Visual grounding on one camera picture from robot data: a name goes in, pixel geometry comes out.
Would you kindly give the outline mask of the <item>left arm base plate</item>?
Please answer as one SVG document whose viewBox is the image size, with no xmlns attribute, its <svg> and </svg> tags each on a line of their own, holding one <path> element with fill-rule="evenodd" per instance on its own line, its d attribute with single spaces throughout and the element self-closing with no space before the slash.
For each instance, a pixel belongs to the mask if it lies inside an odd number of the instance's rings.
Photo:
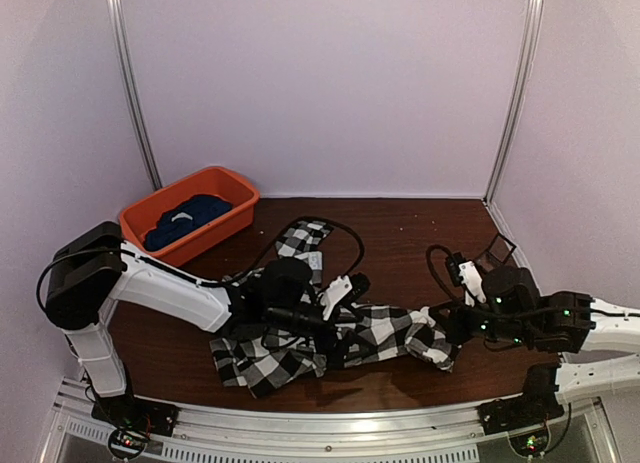
<svg viewBox="0 0 640 463">
<path fill-rule="evenodd" d="M 144 435 L 173 435 L 179 409 L 169 403 L 156 402 L 131 395 L 96 397 L 91 411 L 94 419 L 116 428 Z"/>
</svg>

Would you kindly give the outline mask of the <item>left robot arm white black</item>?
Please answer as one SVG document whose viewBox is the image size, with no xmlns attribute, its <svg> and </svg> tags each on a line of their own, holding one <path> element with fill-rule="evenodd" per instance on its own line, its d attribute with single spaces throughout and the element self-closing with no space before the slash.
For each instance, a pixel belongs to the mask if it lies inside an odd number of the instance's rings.
<svg viewBox="0 0 640 463">
<path fill-rule="evenodd" d="M 344 275 L 319 291 L 312 279 L 311 264 L 295 256 L 226 281 L 203 279 L 152 257 L 106 221 L 54 255 L 36 283 L 36 301 L 65 334 L 97 397 L 105 398 L 106 412 L 133 427 L 144 407 L 131 395 L 126 366 L 101 314 L 106 304 L 134 303 L 232 341 L 261 340 L 278 331 L 332 339 L 336 310 L 347 304 L 355 284 Z"/>
</svg>

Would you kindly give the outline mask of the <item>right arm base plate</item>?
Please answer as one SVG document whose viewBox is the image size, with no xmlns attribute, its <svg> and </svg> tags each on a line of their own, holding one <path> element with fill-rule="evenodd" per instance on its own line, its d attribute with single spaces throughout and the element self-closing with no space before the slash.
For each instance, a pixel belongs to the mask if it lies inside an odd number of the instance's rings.
<svg viewBox="0 0 640 463">
<path fill-rule="evenodd" d="M 553 394 L 522 394 L 493 400 L 477 407 L 485 435 L 540 425 L 562 417 L 564 413 L 564 407 Z"/>
</svg>

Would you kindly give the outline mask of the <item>black white checkered shirt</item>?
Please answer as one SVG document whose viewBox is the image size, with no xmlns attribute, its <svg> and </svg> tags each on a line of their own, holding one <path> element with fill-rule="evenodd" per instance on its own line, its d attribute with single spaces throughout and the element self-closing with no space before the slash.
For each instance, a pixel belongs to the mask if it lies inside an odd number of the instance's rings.
<svg viewBox="0 0 640 463">
<path fill-rule="evenodd" d="M 271 242 L 276 258 L 228 278 L 239 294 L 210 343 L 221 383 L 267 396 L 302 376 L 411 356 L 449 372 L 459 346 L 429 310 L 360 302 L 354 270 L 323 284 L 321 244 L 338 223 L 299 217 Z"/>
</svg>

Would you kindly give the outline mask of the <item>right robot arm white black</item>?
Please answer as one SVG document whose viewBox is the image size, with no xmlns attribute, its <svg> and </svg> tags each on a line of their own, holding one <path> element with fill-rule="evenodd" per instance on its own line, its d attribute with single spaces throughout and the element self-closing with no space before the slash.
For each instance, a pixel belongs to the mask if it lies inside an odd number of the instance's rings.
<svg viewBox="0 0 640 463">
<path fill-rule="evenodd" d="M 513 402 L 519 423 L 535 423 L 551 400 L 575 400 L 639 387 L 639 312 L 589 294 L 559 291 L 544 296 L 526 268 L 501 266 L 485 274 L 472 263 L 459 267 L 463 301 L 432 309 L 448 341 L 462 345 L 472 338 L 503 348 L 577 354 L 613 351 L 613 359 L 595 363 L 557 363 L 532 367 L 523 395 Z"/>
</svg>

